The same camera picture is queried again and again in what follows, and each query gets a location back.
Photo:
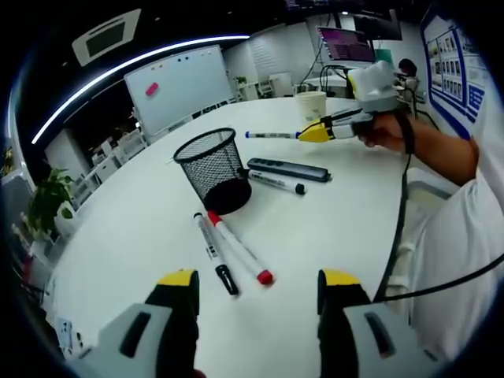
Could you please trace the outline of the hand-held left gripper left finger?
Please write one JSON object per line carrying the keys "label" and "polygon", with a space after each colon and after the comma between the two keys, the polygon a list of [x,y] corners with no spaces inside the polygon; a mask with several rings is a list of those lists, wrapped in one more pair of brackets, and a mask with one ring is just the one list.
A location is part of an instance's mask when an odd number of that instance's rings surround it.
{"label": "hand-held left gripper left finger", "polygon": [[161,278],[80,355],[82,377],[192,377],[198,341],[199,276],[183,269]]}

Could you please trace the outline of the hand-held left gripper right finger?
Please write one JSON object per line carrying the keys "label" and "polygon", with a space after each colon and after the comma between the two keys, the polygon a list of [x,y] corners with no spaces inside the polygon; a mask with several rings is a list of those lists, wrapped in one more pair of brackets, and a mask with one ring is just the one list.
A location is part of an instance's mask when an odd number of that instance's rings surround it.
{"label": "hand-held left gripper right finger", "polygon": [[355,276],[321,269],[317,337],[322,377],[433,377],[437,358],[383,303],[371,302]]}

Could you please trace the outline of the person's right hand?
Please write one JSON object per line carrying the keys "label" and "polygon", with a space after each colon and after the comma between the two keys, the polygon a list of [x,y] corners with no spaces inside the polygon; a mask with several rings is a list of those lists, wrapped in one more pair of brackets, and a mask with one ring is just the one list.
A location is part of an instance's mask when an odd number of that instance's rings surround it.
{"label": "person's right hand", "polygon": [[358,138],[367,147],[382,146],[394,152],[405,151],[405,142],[400,125],[391,113],[376,115],[372,129]]}

